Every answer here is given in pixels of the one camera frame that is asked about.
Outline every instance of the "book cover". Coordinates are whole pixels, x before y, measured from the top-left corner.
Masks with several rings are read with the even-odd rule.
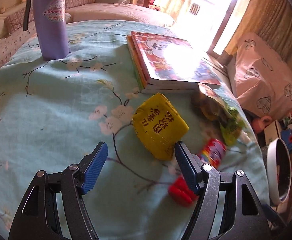
[[[137,79],[139,91],[141,93],[156,94],[156,93],[185,93],[185,92],[192,93],[193,92],[192,89],[183,89],[183,90],[181,90],[181,89],[166,89],[166,88],[161,87],[161,86],[147,84],[145,76],[144,76],[144,74],[141,70],[141,67],[140,67],[139,58],[138,58],[137,51],[136,51],[135,45],[133,43],[132,37],[127,36],[126,40],[127,40],[128,50],[131,54],[132,62],[134,65],[134,73],[135,73],[135,76]]]
[[[198,82],[220,85],[219,77],[188,41],[140,32],[131,36],[148,84],[172,89],[196,89]]]

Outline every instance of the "black bottle strap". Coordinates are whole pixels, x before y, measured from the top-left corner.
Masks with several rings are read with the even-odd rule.
[[[24,14],[24,21],[23,21],[23,31],[28,30],[28,16],[29,12],[31,10],[31,0],[26,0],[26,8],[25,8],[25,14]]]

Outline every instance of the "purple water bottle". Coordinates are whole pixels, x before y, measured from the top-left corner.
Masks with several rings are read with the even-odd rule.
[[[28,29],[31,0],[27,0],[24,27]],[[68,53],[65,22],[65,0],[33,0],[38,42],[44,60],[63,59]]]

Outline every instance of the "blue toy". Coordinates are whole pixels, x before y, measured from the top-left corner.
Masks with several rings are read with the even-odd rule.
[[[291,129],[282,130],[281,138],[285,142],[285,145],[287,146],[287,149],[289,152],[292,151],[292,131]]]

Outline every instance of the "red toy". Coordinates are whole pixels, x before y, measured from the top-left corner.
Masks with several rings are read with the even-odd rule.
[[[177,204],[183,207],[191,206],[198,199],[198,196],[188,188],[182,175],[169,186],[168,193]]]

